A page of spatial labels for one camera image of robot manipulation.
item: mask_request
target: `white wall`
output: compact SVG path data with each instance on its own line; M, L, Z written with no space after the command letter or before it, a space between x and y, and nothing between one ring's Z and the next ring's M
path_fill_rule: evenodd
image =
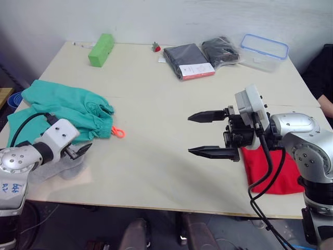
M0 52L38 78L65 40L181 45L254 33L285 42L303 70L333 42L332 0L0 0Z

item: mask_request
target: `strawberry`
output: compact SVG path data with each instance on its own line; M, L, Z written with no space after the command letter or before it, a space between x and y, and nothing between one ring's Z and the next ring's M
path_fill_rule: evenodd
M161 50L161 47L160 47L160 45L158 45L158 43L157 42L154 42L153 44L152 44L152 51L154 51L154 52L158 52L158 51L160 51Z

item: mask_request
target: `black cable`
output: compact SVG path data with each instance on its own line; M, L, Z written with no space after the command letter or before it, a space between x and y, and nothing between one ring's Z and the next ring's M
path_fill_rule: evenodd
M11 144L10 144L10 147L14 147L14 144L15 144L15 141L19 135L19 133L21 132L21 130L24 128L25 125L27 125L27 123L29 121L31 121L33 118L37 117L37 116L44 116L46 115L47 113L36 113L36 114L33 114L31 115L30 117L28 117L22 124L21 126L17 129L17 131L15 132L12 140L11 140Z
M259 206L255 202L256 199L258 199L259 197L261 197L273 185L273 183L275 182L275 180L278 177L279 173L281 172L282 166L283 166L284 161L285 161L285 156L286 156L285 149L283 150L283 154L281 156L279 167L277 169L277 172L273 176L273 179L270 181L270 183L268 184L268 186L260 194L258 194L255 198L252 197L251 190L255 186L257 186L257 185L261 184L262 182L264 182L271 175L271 173L273 171L273 162L272 162L270 151L269 151L268 146L266 144L266 140L265 140L264 135L260 135L259 136L259 140L260 140L260 143L262 145L262 148L264 150L264 153L265 153L265 156L266 156L266 159L267 159L268 170L267 170L267 173L259 181L255 182L255 183L253 183L252 185L249 186L249 188L248 188L248 194L249 194L250 199L251 199L250 200L250 205L253 208L253 210L255 211L255 213L258 215L258 217L262 221L264 221L264 223L267 225L267 229L271 230L271 232L273 233L273 235L276 237L276 239L279 241L279 243L281 244L281 246L285 250L288 250L288 248L286 247L286 245L283 244L283 242L286 243L287 246L290 247L290 249L296 250L285 238L282 237L282 235L279 232L276 231L276 229L274 228L274 226L270 223L270 221L267 219L267 217L265 216L265 214L262 212L262 210L259 208Z

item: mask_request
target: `clear plastic container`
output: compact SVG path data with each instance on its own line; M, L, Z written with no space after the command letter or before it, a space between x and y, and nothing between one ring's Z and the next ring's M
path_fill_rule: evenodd
M246 34L241 42L241 64L268 72L275 71L288 57L285 43L257 35Z

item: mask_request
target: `green sponge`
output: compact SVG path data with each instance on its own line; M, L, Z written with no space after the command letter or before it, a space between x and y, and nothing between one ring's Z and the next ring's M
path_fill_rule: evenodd
M102 34L96 45L89 53L88 58L92 66L102 67L114 46L114 39L111 34Z

